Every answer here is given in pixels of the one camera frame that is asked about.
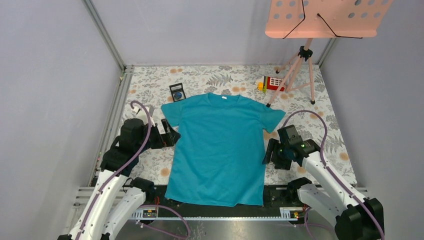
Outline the blue round brooch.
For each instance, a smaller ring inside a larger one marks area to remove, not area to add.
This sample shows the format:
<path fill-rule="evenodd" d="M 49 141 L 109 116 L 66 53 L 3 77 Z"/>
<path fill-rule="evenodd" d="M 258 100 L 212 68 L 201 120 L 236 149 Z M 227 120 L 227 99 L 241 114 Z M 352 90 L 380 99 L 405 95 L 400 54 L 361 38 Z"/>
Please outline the blue round brooch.
<path fill-rule="evenodd" d="M 182 94 L 180 92 L 174 93 L 173 97 L 175 101 L 179 101 L 182 98 Z"/>

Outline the teal t-shirt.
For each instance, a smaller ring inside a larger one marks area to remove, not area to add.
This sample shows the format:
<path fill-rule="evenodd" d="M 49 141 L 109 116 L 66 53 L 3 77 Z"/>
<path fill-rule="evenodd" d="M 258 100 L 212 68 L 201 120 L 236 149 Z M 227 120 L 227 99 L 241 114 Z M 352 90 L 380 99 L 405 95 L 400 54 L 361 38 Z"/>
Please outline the teal t-shirt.
<path fill-rule="evenodd" d="M 214 93 L 163 104 L 161 110 L 180 134 L 166 198 L 221 207 L 263 204 L 264 133 L 281 123 L 283 110 Z"/>

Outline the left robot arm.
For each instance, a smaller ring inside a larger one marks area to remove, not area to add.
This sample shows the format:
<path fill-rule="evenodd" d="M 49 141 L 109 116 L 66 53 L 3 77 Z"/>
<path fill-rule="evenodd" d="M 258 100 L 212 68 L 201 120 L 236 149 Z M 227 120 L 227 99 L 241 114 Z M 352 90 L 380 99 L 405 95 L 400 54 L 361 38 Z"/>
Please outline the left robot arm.
<path fill-rule="evenodd" d="M 60 240 L 114 240 L 134 211 L 155 200 L 155 186 L 150 180 L 136 177 L 117 205 L 114 201 L 139 162 L 139 155 L 149 149 L 173 147 L 180 134 L 161 120 L 160 133 L 153 119 L 131 118 L 124 121 L 120 134 L 103 155 L 94 190 L 75 226 Z"/>

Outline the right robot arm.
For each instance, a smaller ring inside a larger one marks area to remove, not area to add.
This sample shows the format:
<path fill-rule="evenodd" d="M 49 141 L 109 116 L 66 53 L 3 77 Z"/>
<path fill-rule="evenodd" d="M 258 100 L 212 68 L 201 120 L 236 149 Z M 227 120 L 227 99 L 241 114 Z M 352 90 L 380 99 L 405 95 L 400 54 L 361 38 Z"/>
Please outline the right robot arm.
<path fill-rule="evenodd" d="M 316 187 L 306 177 L 292 180 L 281 194 L 283 200 L 314 209 L 333 226 L 340 240 L 382 240 L 385 233 L 381 202 L 366 197 L 342 178 L 322 148 L 312 139 L 302 139 L 294 125 L 277 132 L 279 139 L 268 141 L 263 163 L 273 163 L 277 170 L 289 170 L 292 163 L 297 163 L 321 186 Z"/>

